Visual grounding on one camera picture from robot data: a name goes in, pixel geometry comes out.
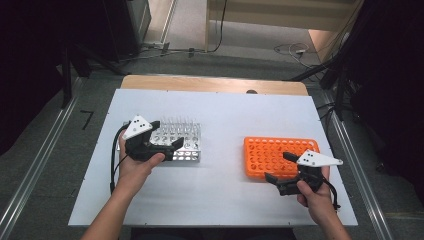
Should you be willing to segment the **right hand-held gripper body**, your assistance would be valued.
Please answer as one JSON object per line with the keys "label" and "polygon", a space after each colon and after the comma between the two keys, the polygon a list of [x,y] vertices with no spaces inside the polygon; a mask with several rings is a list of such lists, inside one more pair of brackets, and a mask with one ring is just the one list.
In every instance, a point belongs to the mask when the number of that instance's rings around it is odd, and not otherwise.
{"label": "right hand-held gripper body", "polygon": [[323,155],[312,150],[306,150],[302,155],[298,156],[297,175],[293,179],[280,180],[282,187],[277,188],[281,196],[299,194],[297,187],[299,180],[305,181],[313,191],[317,191],[326,181],[323,176],[322,167],[342,165],[341,159],[336,159]]}

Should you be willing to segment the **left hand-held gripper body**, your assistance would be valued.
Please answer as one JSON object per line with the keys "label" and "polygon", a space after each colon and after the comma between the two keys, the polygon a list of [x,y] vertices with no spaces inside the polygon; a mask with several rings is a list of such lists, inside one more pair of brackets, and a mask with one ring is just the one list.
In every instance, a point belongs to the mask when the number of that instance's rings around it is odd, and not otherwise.
{"label": "left hand-held gripper body", "polygon": [[162,153],[166,161],[171,161],[174,154],[171,145],[156,145],[150,141],[153,132],[150,123],[141,115],[133,118],[122,136],[125,141],[125,153],[137,161],[147,161],[153,155]]}

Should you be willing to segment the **metal test tube rack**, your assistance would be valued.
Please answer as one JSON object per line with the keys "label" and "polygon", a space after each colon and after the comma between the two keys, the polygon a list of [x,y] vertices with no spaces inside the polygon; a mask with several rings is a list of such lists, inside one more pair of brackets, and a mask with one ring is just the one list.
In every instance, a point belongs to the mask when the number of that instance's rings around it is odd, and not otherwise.
{"label": "metal test tube rack", "polygon": [[194,135],[191,128],[190,134],[184,133],[184,122],[183,122],[183,133],[181,135],[177,134],[177,123],[175,122],[175,134],[171,135],[169,131],[169,122],[168,122],[168,132],[167,134],[162,133],[161,122],[160,127],[152,132],[150,141],[156,145],[171,145],[171,143],[177,140],[180,137],[184,138],[184,145],[182,148],[177,151],[174,150],[173,159],[171,161],[183,161],[183,162],[192,162],[200,160],[201,153],[201,125],[198,123],[199,131],[197,135]]}

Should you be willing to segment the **orange test tube rack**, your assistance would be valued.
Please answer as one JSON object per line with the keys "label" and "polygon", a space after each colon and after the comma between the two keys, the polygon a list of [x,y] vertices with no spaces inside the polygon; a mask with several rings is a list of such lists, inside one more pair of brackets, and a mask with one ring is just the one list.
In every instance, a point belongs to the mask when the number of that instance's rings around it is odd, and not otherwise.
{"label": "orange test tube rack", "polygon": [[297,175],[297,164],[283,158],[284,152],[297,156],[306,150],[319,152],[318,143],[305,138],[276,138],[249,136],[244,138],[245,174],[253,179],[265,179],[270,173],[279,179]]}

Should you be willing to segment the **person's right hand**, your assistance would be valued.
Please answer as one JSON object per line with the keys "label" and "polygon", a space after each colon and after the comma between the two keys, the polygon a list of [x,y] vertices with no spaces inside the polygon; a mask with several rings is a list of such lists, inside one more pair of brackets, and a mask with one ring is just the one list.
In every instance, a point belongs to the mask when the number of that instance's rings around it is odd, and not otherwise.
{"label": "person's right hand", "polygon": [[297,201],[308,209],[312,220],[319,226],[328,225],[337,214],[333,208],[330,188],[323,183],[317,191],[313,191],[303,180],[297,182],[300,193]]}

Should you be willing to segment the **person's left hand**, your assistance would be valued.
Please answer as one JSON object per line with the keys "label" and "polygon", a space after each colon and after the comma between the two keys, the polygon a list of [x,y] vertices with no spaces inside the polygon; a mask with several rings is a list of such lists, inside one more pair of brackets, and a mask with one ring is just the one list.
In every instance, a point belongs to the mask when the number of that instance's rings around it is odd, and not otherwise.
{"label": "person's left hand", "polygon": [[157,153],[144,162],[126,157],[119,166],[118,183],[114,193],[118,196],[134,197],[142,188],[153,168],[159,165],[164,158],[165,155],[162,153]]}

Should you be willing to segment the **light wooden table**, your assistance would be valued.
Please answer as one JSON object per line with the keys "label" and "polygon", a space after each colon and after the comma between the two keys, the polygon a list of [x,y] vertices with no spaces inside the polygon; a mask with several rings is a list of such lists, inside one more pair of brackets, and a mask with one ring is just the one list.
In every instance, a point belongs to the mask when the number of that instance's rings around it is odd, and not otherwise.
{"label": "light wooden table", "polygon": [[122,80],[121,88],[225,93],[246,93],[253,89],[266,95],[308,95],[301,82],[172,75],[128,75]]}

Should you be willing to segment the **black tripod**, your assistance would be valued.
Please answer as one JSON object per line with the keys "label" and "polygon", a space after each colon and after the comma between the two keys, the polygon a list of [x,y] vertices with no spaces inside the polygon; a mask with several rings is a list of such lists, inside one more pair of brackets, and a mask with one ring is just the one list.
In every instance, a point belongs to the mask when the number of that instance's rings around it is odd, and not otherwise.
{"label": "black tripod", "polygon": [[344,121],[343,111],[345,110],[345,107],[343,104],[343,96],[347,83],[347,63],[350,58],[351,49],[355,45],[356,39],[360,36],[363,28],[364,22],[362,20],[357,20],[349,34],[349,37],[334,57],[317,67],[313,67],[312,69],[291,78],[291,81],[300,82],[315,73],[325,70],[325,74],[319,81],[319,85],[323,90],[328,90],[334,84],[337,84],[335,105],[332,107],[332,110],[336,113],[336,116],[340,121]]}

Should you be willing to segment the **black metal stand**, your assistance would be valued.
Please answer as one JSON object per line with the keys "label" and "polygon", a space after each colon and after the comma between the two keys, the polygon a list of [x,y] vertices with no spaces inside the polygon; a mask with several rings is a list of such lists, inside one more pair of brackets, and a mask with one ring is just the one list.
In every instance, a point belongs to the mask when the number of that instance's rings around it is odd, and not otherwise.
{"label": "black metal stand", "polygon": [[64,81],[63,102],[61,106],[62,109],[69,105],[73,96],[71,84],[71,67],[75,68],[79,76],[89,77],[91,74],[91,68],[88,64],[88,59],[92,59],[119,76],[129,75],[129,72],[121,70],[94,51],[81,44],[74,44],[69,42],[63,43],[61,48],[61,56],[62,79]]}

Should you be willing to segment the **dark cabinet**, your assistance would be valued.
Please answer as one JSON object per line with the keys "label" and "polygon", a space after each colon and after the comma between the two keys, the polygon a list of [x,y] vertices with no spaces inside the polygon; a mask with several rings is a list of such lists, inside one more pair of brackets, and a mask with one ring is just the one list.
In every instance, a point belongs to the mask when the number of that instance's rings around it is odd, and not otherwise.
{"label": "dark cabinet", "polygon": [[151,23],[148,0],[103,0],[114,47],[113,58],[140,53]]}

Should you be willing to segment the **metal floor track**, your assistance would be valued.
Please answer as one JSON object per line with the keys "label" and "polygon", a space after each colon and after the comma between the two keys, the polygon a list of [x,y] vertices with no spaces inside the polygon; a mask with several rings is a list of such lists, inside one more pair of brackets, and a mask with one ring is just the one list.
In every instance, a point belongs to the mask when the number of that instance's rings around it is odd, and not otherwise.
{"label": "metal floor track", "polygon": [[161,43],[166,42],[167,34],[169,32],[169,28],[170,28],[170,25],[171,25],[171,22],[172,22],[173,14],[175,12],[175,7],[177,5],[177,1],[178,0],[170,0],[169,7],[167,9],[168,10],[167,15],[166,15],[165,22],[164,22],[164,27],[162,29],[162,34],[161,34],[161,37],[160,37]]}

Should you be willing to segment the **black curtain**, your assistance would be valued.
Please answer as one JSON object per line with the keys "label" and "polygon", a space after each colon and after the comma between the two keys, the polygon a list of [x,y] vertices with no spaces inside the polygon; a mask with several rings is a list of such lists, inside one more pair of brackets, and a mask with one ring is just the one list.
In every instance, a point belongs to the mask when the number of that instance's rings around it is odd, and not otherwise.
{"label": "black curtain", "polygon": [[76,20],[91,2],[0,0],[0,156],[64,88],[62,48],[76,54]]}
{"label": "black curtain", "polygon": [[365,0],[355,40],[351,104],[379,139],[377,154],[424,204],[424,0]]}

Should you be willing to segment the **aluminium floor rail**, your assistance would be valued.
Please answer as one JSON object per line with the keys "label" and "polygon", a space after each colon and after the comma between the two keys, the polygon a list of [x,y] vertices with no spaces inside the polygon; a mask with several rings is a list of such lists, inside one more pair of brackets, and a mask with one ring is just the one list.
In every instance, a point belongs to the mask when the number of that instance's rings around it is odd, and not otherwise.
{"label": "aluminium floor rail", "polygon": [[86,80],[81,77],[77,77],[75,79],[71,88],[74,95],[69,100],[69,103],[57,114],[52,127],[42,142],[37,154],[34,156],[27,173],[7,204],[5,212],[2,214],[0,219],[0,240],[8,240],[8,237],[22,213],[65,125],[68,122],[85,82]]}
{"label": "aluminium floor rail", "polygon": [[334,153],[336,153],[337,146],[341,147],[340,152],[343,153],[350,169],[355,186],[361,196],[364,211],[367,213],[377,239],[394,240],[394,235],[348,134],[346,123],[340,121],[334,113],[330,113],[326,120],[326,136]]}

